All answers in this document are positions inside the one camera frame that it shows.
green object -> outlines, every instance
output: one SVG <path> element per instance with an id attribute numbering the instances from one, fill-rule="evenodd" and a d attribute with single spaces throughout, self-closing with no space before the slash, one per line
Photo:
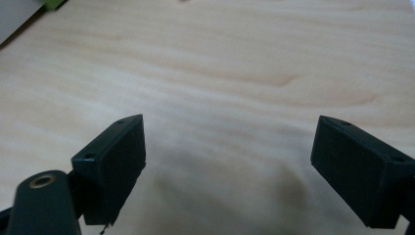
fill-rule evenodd
<path id="1" fill-rule="evenodd" d="M 65 0 L 42 0 L 48 11 L 56 10 Z"/>

light wood surface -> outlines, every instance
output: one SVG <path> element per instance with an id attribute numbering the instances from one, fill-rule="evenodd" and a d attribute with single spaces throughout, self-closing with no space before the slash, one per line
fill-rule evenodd
<path id="1" fill-rule="evenodd" d="M 0 208 L 143 114 L 148 166 L 106 234 L 403 234 L 309 157 L 320 115 L 414 157 L 414 75 L 408 0 L 70 0 L 0 51 Z"/>

wooden table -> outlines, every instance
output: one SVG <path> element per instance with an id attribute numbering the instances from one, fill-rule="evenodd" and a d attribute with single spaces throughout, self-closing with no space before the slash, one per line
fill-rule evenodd
<path id="1" fill-rule="evenodd" d="M 143 114 L 148 166 L 107 234 L 403 234 L 309 157 L 320 115 L 415 156 L 414 28 L 408 0 L 71 0 L 0 51 L 0 208 Z"/>

wood grain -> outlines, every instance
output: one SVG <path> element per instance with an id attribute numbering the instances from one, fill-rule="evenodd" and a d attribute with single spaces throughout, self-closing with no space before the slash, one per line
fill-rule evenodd
<path id="1" fill-rule="evenodd" d="M 108 234 L 403 234 L 365 228 L 309 156 L 320 115 L 415 156 L 414 18 L 407 0 L 71 0 L 0 51 L 0 207 L 143 114 L 148 166 Z"/>

